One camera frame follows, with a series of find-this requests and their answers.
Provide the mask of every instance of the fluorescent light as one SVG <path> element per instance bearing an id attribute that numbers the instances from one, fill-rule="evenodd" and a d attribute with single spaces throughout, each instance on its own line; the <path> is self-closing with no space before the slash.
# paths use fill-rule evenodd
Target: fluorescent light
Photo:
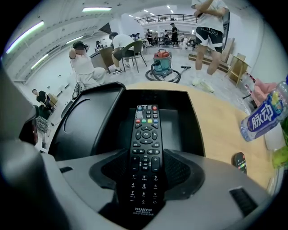
<path id="1" fill-rule="evenodd" d="M 109 11 L 111 10 L 111 7 L 88 7 L 84 8 L 82 12 L 89 12 L 89 11 Z"/>
<path id="2" fill-rule="evenodd" d="M 18 45 L 25 37 L 27 37 L 29 34 L 31 34 L 34 30 L 38 29 L 39 27 L 41 27 L 42 25 L 44 25 L 44 22 L 41 21 L 40 23 L 38 23 L 37 25 L 33 26 L 32 28 L 30 28 L 29 30 L 27 30 L 24 34 L 22 34 L 20 37 L 18 37 L 13 43 L 12 45 L 10 45 L 10 47 L 7 49 L 6 53 L 10 53 L 12 49 L 15 48 L 16 45 Z"/>
<path id="3" fill-rule="evenodd" d="M 43 61 L 45 58 L 48 57 L 48 54 L 46 54 L 43 58 L 41 58 L 39 61 L 37 61 L 32 67 L 31 69 L 34 69 L 41 61 Z"/>
<path id="4" fill-rule="evenodd" d="M 71 42 L 73 42 L 73 41 L 75 41 L 75 40 L 78 40 L 78 39 L 80 39 L 80 38 L 82 38 L 82 37 L 83 37 L 83 36 L 78 37 L 78 38 L 74 38 L 73 40 L 66 42 L 66 44 L 71 43 Z"/>

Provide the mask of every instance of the bottle label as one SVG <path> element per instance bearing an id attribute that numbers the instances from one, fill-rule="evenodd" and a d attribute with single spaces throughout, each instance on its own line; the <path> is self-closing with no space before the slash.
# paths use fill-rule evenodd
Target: bottle label
<path id="1" fill-rule="evenodd" d="M 250 132 L 257 132 L 278 117 L 283 110 L 282 101 L 279 93 L 273 92 L 269 94 L 267 99 L 260 105 L 256 111 L 248 118 L 247 127 Z"/>

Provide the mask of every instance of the remote control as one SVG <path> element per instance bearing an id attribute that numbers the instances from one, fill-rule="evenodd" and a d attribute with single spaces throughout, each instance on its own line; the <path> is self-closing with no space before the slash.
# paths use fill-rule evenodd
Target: remote control
<path id="1" fill-rule="evenodd" d="M 163 149 L 158 105 L 138 105 L 129 154 L 132 214 L 154 216 L 163 203 Z"/>
<path id="2" fill-rule="evenodd" d="M 233 155 L 232 164 L 240 169 L 243 173 L 247 174 L 246 159 L 243 152 L 239 152 Z"/>

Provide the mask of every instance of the black railing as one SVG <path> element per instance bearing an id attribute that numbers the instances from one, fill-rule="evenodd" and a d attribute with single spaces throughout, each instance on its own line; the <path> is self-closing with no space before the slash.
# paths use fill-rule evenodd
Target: black railing
<path id="1" fill-rule="evenodd" d="M 193 15 L 187 14 L 163 14 L 163 15 L 156 15 L 147 18 L 138 19 L 137 22 L 140 25 L 146 25 L 150 23 L 156 22 L 190 22 L 191 24 L 197 25 L 197 18 Z"/>

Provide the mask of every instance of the ok button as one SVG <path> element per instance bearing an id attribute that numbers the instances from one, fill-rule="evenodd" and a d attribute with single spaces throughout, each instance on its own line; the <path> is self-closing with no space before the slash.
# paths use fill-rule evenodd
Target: ok button
<path id="1" fill-rule="evenodd" d="M 144 131 L 142 133 L 142 137 L 145 138 L 145 139 L 148 139 L 151 137 L 151 133 L 149 131 Z"/>

